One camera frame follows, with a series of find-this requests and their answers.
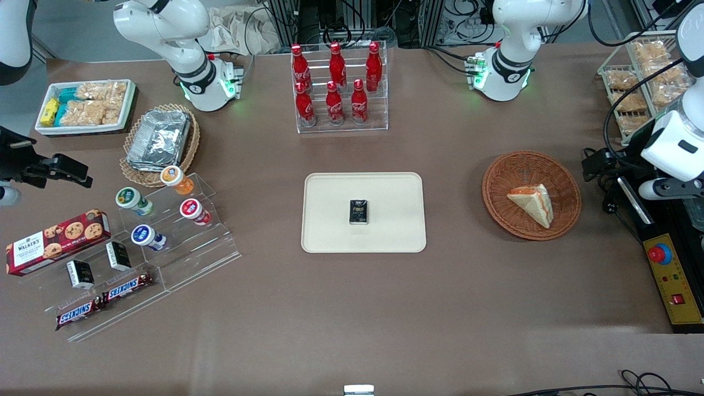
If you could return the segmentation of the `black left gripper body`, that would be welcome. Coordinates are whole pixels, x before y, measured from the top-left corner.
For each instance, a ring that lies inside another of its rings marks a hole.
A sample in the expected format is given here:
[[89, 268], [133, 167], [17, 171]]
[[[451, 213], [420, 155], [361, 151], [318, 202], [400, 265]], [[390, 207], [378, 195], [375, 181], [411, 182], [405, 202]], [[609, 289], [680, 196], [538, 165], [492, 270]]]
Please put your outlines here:
[[638, 173], [643, 171], [643, 166], [634, 156], [629, 156], [624, 150], [610, 151], [603, 150], [603, 157], [606, 161], [608, 172], [623, 174], [628, 172]]

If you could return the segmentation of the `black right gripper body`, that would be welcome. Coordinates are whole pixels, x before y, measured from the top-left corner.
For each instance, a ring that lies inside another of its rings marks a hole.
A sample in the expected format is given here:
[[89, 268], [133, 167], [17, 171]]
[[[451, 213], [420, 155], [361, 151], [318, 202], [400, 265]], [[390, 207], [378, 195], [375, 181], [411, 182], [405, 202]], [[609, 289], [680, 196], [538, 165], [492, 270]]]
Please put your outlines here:
[[37, 140], [1, 128], [1, 178], [16, 183], [45, 183], [51, 175], [53, 158], [38, 155]]

